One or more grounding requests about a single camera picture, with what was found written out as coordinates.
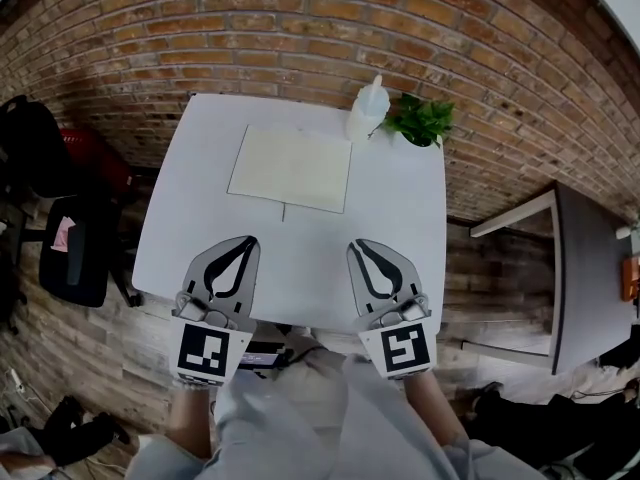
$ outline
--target white table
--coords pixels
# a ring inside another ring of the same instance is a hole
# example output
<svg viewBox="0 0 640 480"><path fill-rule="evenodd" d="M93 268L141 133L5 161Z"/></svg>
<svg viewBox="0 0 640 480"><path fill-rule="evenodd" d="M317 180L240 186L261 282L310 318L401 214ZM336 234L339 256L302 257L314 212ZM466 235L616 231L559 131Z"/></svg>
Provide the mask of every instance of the white table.
<svg viewBox="0 0 640 480"><path fill-rule="evenodd" d="M151 197L134 286L174 298L196 255L223 240L253 235L261 254L251 316L349 331L357 311L347 245L367 238L414 263L439 324L446 254L440 149L418 148L399 135L392 140L382 132L355 144L343 214L287 204L283 221L281 202L227 194L249 124L287 124L345 138L347 115L284 100L194 96Z"/></svg>

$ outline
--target green plant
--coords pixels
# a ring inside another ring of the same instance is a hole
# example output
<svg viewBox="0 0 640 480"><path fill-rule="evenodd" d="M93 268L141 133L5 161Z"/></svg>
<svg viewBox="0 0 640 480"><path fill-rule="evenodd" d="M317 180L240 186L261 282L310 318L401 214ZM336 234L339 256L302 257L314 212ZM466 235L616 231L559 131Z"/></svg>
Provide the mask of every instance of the green plant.
<svg viewBox="0 0 640 480"><path fill-rule="evenodd" d="M406 93L402 93L402 97L396 100L396 103L400 106L400 112L388 116L384 125L402 133L409 142L421 148L431 144L440 147L438 135L444 140L451 130L453 103L423 102L420 98Z"/></svg>

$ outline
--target gray sleeve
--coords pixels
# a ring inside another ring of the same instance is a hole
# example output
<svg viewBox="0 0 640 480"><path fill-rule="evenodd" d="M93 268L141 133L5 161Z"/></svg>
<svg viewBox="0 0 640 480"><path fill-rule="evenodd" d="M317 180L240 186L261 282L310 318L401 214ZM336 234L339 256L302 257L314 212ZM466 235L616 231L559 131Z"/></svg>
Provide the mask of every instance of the gray sleeve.
<svg viewBox="0 0 640 480"><path fill-rule="evenodd" d="M193 480L204 467L204 461L164 436L143 436L148 444L141 443L140 451L133 457L125 480Z"/></svg>
<svg viewBox="0 0 640 480"><path fill-rule="evenodd" d="M445 446L458 476L462 480L543 480L546 477L502 448L489 446L482 441L459 438L452 446Z"/></svg>

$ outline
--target desk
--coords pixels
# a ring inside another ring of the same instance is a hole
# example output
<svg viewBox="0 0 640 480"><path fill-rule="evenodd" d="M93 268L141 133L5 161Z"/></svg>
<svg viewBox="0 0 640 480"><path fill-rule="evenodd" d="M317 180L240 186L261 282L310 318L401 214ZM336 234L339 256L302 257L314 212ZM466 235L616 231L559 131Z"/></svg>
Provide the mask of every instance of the desk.
<svg viewBox="0 0 640 480"><path fill-rule="evenodd" d="M382 132L354 145L343 214L290 204L283 212L281 202L227 194L249 124L287 124L344 138L347 116L284 100L194 96L149 203L134 286L174 298L197 254L222 240L253 235L261 254L251 316L345 332L357 317L347 245L368 238L414 263L439 325L446 253L440 149L418 148Z"/></svg>
<svg viewBox="0 0 640 480"><path fill-rule="evenodd" d="M555 299L549 354L463 342L462 349L500 359L571 370L629 339L633 306L621 300L622 261L631 239L616 239L625 223L588 197L554 184L544 194L471 228L479 237L551 210L555 242Z"/></svg>

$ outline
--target person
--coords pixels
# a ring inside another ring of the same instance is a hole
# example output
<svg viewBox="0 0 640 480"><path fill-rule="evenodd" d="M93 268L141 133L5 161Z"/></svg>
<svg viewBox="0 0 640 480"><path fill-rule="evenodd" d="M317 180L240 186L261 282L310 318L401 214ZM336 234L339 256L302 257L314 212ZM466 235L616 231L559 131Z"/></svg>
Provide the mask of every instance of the person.
<svg viewBox="0 0 640 480"><path fill-rule="evenodd" d="M559 464L570 477L605 479L625 471L640 452L639 387L634 379L599 404L554 395L547 405L534 405L505 400L502 385L493 382L474 401L465 428L536 469Z"/></svg>
<svg viewBox="0 0 640 480"><path fill-rule="evenodd" d="M84 410L66 396L44 428L19 427L0 435L0 480L37 480L56 468L86 459L114 438L129 443L127 432L107 413L82 424Z"/></svg>
<svg viewBox="0 0 640 480"><path fill-rule="evenodd" d="M544 478L469 440L433 373L407 377L403 393L361 356L287 338L291 366L269 379L238 370L217 391L215 454L209 390L179 382L165 435L141 440L125 479Z"/></svg>

